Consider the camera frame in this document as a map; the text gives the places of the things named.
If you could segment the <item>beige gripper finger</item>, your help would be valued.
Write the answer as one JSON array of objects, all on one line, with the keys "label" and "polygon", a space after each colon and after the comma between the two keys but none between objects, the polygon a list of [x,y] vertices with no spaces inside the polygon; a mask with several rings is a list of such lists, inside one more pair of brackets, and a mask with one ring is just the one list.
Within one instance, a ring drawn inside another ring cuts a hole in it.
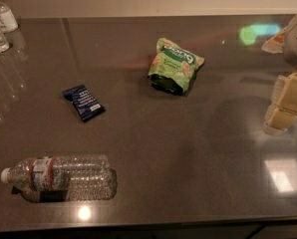
[{"label": "beige gripper finger", "polygon": [[279,135],[297,120],[297,72],[279,75],[272,91],[263,124],[263,131]]},{"label": "beige gripper finger", "polygon": [[286,27],[282,28],[276,35],[265,41],[262,50],[270,54],[282,53],[286,30]]}]

